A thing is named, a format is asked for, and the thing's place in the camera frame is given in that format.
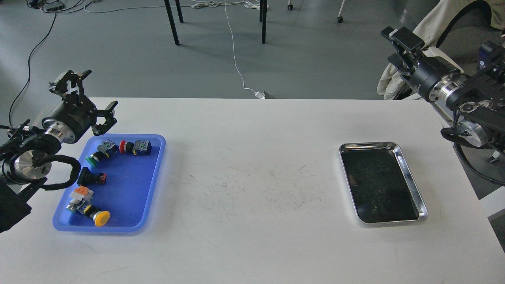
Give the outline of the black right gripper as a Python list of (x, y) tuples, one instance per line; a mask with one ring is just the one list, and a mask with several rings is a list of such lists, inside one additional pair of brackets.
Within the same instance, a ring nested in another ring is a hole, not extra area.
[(424, 41), (406, 27), (394, 29), (386, 27), (381, 36), (390, 41), (396, 52), (388, 61), (397, 71), (408, 76), (409, 86), (427, 102), (436, 102), (440, 95), (434, 91), (445, 77), (460, 76), (461, 70), (440, 56), (425, 56)]

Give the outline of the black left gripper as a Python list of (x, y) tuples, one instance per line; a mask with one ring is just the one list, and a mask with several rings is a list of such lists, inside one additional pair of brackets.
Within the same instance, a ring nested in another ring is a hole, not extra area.
[[(68, 70), (49, 83), (49, 92), (59, 95), (62, 103), (43, 118), (42, 126), (45, 134), (56, 137), (61, 144), (76, 143), (90, 127), (95, 136), (104, 135), (117, 123), (114, 114), (118, 101), (98, 110), (84, 94), (83, 80), (91, 73)], [(104, 118), (105, 123), (96, 124), (96, 118)]]

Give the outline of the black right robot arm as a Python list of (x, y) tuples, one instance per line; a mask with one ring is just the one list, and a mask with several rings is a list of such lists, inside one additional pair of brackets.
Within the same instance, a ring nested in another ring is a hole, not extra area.
[(386, 27), (381, 31), (395, 48), (388, 61), (401, 79), (427, 102), (444, 102), (453, 113), (453, 124), (441, 130), (454, 144), (456, 154), (477, 176), (503, 186), (504, 182), (485, 176), (467, 160), (462, 147), (494, 149), (504, 154), (504, 47), (490, 41), (479, 47), (479, 67), (469, 76), (442, 56), (427, 56), (424, 41), (406, 27)]

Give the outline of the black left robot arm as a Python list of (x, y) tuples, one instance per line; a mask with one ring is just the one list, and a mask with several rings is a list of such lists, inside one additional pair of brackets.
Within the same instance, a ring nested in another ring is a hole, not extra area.
[[(16, 126), (2, 125), (9, 140), (1, 146), (0, 230), (5, 232), (31, 213), (28, 201), (39, 190), (54, 191), (73, 185), (81, 165), (73, 157), (58, 154), (62, 144), (78, 142), (88, 129), (95, 136), (107, 133), (117, 122), (114, 117), (118, 102), (100, 110), (84, 94), (83, 80), (91, 70), (62, 73), (49, 83), (49, 91), (62, 98), (41, 127), (31, 126), (30, 120)], [(47, 184), (52, 162), (69, 164), (69, 179), (63, 183)]]

